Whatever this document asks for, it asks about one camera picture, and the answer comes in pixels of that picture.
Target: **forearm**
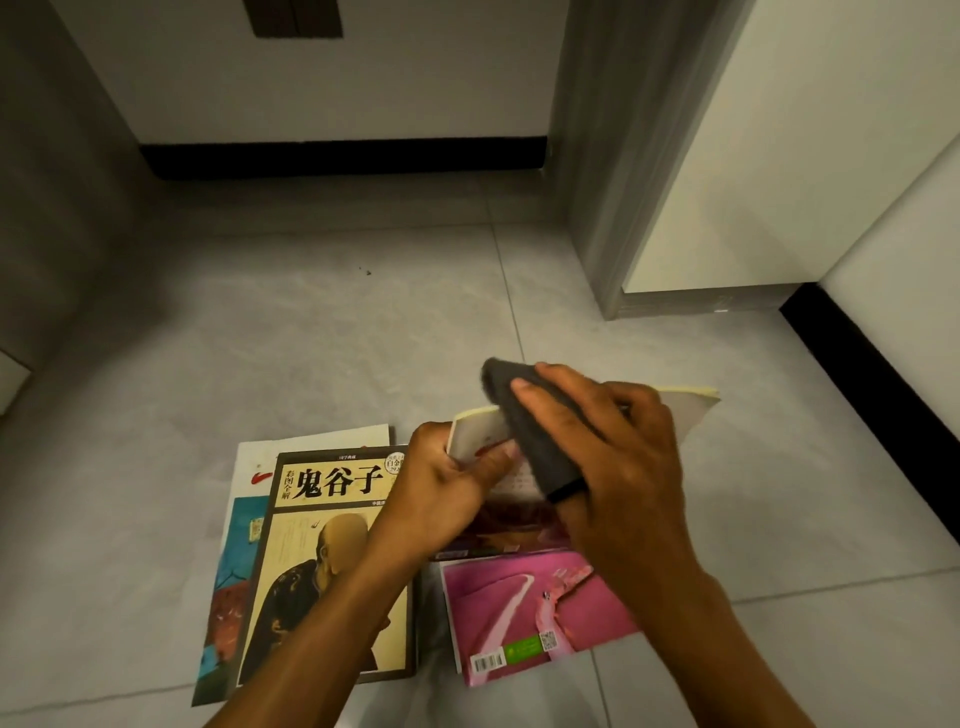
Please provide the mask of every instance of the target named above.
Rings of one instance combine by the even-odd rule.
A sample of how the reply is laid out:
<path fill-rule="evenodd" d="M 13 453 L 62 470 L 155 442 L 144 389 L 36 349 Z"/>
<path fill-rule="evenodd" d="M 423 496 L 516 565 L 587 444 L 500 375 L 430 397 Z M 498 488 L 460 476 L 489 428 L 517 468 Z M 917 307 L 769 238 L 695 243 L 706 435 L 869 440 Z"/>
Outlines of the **forearm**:
<path fill-rule="evenodd" d="M 370 548 L 208 726 L 332 726 L 384 619 L 418 567 L 387 549 Z"/>
<path fill-rule="evenodd" d="M 650 645 L 701 726 L 810 728 L 812 723 L 763 661 L 720 585 L 702 574 L 667 610 L 645 614 Z M 628 599 L 638 604 L 635 590 Z"/>

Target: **floor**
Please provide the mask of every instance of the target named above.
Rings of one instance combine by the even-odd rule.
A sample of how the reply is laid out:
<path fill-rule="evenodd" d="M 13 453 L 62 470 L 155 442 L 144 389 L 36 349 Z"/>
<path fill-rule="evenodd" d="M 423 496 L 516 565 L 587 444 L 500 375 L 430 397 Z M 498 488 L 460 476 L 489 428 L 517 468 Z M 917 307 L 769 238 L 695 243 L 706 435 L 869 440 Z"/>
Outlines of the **floor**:
<path fill-rule="evenodd" d="M 781 316 L 605 323 L 539 178 L 490 174 L 176 188 L 0 425 L 0 728 L 202 725 L 236 443 L 405 442 L 490 355 L 718 387 L 690 528 L 774 670 L 820 725 L 955 721 L 960 546 Z M 425 585 L 417 677 L 341 725 L 692 725 L 642 637 L 468 690 Z"/>

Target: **person's right hand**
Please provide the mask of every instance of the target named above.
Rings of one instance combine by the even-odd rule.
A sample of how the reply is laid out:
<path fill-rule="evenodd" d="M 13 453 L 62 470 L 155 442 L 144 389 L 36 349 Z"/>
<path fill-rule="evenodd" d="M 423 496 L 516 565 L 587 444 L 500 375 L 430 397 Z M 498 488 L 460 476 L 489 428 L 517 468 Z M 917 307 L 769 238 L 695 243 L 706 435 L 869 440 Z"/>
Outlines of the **person's right hand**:
<path fill-rule="evenodd" d="M 678 599 L 696 598 L 707 577 L 686 529 L 677 435 L 660 395 L 642 384 L 598 384 L 563 365 L 541 363 L 537 371 L 602 435 L 543 389 L 513 381 L 516 397 L 587 481 L 586 493 L 557 504 L 574 547 L 641 622 Z M 628 417 L 620 406 L 629 408 Z"/>

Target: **hand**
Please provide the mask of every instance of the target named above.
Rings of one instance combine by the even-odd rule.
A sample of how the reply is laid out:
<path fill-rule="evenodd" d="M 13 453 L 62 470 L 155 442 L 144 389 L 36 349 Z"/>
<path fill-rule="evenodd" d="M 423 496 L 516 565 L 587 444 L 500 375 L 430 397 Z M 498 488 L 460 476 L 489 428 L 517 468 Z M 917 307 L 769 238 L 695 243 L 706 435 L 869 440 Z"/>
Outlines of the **hand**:
<path fill-rule="evenodd" d="M 403 467 L 373 522 L 372 546 L 414 569 L 459 536 L 487 491 L 520 461 L 513 440 L 468 468 L 446 454 L 450 423 L 424 423 L 414 432 Z"/>
<path fill-rule="evenodd" d="M 574 547 L 641 613 L 637 619 L 654 619 L 706 578 L 686 528 L 673 416 L 642 384 L 598 384 L 566 366 L 538 364 L 537 371 L 570 395 L 602 436 L 541 388 L 514 380 L 517 398 L 587 481 L 586 493 L 557 504 L 560 518 Z M 629 419 L 618 405 L 629 407 Z M 637 589 L 643 599 L 628 600 Z"/>

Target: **pink book cover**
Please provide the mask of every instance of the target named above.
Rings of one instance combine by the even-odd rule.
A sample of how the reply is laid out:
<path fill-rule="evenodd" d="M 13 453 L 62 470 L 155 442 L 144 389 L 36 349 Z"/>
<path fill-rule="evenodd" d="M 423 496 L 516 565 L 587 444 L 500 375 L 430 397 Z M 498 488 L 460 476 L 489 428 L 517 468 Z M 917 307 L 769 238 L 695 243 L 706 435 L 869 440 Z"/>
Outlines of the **pink book cover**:
<path fill-rule="evenodd" d="M 638 632 L 574 551 L 441 565 L 450 634 L 471 687 Z"/>

